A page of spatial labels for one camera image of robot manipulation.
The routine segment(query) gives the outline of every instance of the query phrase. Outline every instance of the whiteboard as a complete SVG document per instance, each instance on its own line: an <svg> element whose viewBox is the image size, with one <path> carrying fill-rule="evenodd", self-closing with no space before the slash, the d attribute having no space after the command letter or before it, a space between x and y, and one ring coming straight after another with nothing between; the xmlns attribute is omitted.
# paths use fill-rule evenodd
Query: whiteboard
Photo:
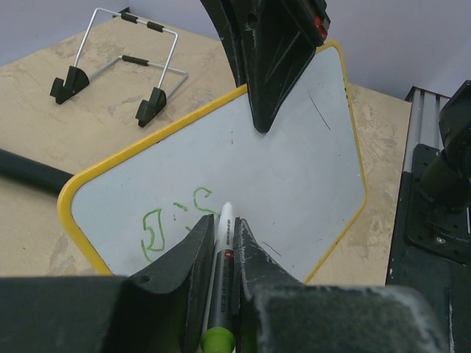
<svg viewBox="0 0 471 353"><path fill-rule="evenodd" d="M252 125L245 90L65 186L61 220L104 272L141 270L225 202L297 279L308 279L323 261L365 197L339 50L331 44L313 58L266 134Z"/></svg>

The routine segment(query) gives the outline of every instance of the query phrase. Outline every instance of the metal frame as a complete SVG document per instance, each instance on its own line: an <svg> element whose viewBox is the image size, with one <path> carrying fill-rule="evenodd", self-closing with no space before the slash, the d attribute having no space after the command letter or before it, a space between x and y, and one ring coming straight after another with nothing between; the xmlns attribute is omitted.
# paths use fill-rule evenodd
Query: metal frame
<svg viewBox="0 0 471 353"><path fill-rule="evenodd" d="M93 11L93 15L91 16L91 20L90 20L90 23L88 24L88 27L87 27L87 30L85 31L85 34L83 36L83 39L82 39L82 42L80 44L80 47L79 47L79 50L77 52L77 55L75 57L75 61L74 61L74 67L78 67L79 65L79 59L80 59L80 55L82 54L82 51L83 51L83 48L85 46L85 42L88 38L88 35L90 34L90 31L91 31L91 27L93 26L93 22L95 21L95 17L96 17L96 14L98 12L104 12L104 13L109 13L111 15L114 15L114 16L117 16L117 17L121 17L121 13L115 13L114 11L111 11L111 10L106 10L106 9L103 9L101 7L97 7L95 9L95 11ZM135 22L137 24L143 24L145 26L147 26L147 24L149 23L149 21L142 21L141 19L139 18L136 18L135 19ZM162 86L162 83L163 83L163 79L166 75L166 72L169 71L169 72L172 72L174 74L178 74L180 76L182 76L181 80L179 82L177 82L177 84L169 91L169 93L167 94L167 98L170 98L174 92L184 83L184 81L188 78L188 72L187 71L184 71L184 70L180 70L180 69L177 69L177 68L172 68L169 66L169 63L170 63L170 60L171 60L171 57L174 53L174 50L175 50L175 46L177 45L177 41L178 41L178 34L175 32L175 31L172 31L170 29L166 29L166 28L162 28L162 32L165 32L165 33L168 33L170 35L173 35L174 36L174 41L171 45L171 48L170 48L170 52L169 52L169 55L166 59L166 62L164 65L161 65L161 64L158 64L158 63L151 63L151 62L148 62L147 65L148 66L152 66L154 68L160 68L162 69L162 74L160 76L160 80L159 80L159 83L157 85L157 88L160 88ZM117 57L115 57L114 59L112 59L110 62L104 64L101 68L99 68L96 72L94 72L93 74L91 74L88 79L89 81L92 81L93 79L97 78L98 75L102 74L104 71L106 71L107 69L109 69L111 66L113 66L114 64L116 64L119 60L122 60L122 57L123 55L119 55Z"/></svg>
<svg viewBox="0 0 471 353"><path fill-rule="evenodd" d="M419 143L443 150L439 131L439 114L449 99L417 87L413 87L408 93L406 101L411 102L412 106L403 171L411 171L414 149Z"/></svg>

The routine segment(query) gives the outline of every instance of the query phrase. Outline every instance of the screw hole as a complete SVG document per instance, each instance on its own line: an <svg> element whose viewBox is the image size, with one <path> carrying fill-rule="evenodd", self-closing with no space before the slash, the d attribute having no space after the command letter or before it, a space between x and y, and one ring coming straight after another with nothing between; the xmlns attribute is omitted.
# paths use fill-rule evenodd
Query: screw hole
<svg viewBox="0 0 471 353"><path fill-rule="evenodd" d="M253 13L250 13L247 16L247 26L250 29L254 29L255 26L257 26L257 22L258 22L257 16L255 16Z"/></svg>
<svg viewBox="0 0 471 353"><path fill-rule="evenodd" d="M143 276L138 277L138 283L147 283L150 281L150 277L144 274Z"/></svg>

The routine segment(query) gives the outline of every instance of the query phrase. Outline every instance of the white wall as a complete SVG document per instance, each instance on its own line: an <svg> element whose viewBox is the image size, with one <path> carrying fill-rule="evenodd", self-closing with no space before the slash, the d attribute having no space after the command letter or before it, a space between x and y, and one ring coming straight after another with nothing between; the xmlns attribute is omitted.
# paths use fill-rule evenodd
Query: white wall
<svg viewBox="0 0 471 353"><path fill-rule="evenodd" d="M1 0L0 65L85 30L96 7L120 11L127 3L128 0ZM109 18L101 15L96 22Z"/></svg>
<svg viewBox="0 0 471 353"><path fill-rule="evenodd" d="M130 0L133 13L217 38L199 0ZM351 82L404 98L471 79L470 0L327 0Z"/></svg>

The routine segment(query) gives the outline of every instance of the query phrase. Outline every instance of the black plastic clamp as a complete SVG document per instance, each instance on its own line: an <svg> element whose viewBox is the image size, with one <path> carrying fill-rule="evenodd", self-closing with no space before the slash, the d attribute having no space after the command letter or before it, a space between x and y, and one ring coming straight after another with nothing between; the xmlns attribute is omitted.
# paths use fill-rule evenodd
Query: black plastic clamp
<svg viewBox="0 0 471 353"><path fill-rule="evenodd" d="M90 80L82 69L69 66L65 84L63 79L56 77L52 83L51 93L49 95L56 98L56 103L62 104L89 84Z"/></svg>
<svg viewBox="0 0 471 353"><path fill-rule="evenodd" d="M167 105L167 95L164 90L154 87L150 99L143 99L139 104L138 112L135 118L138 119L138 125L145 127L163 108Z"/></svg>

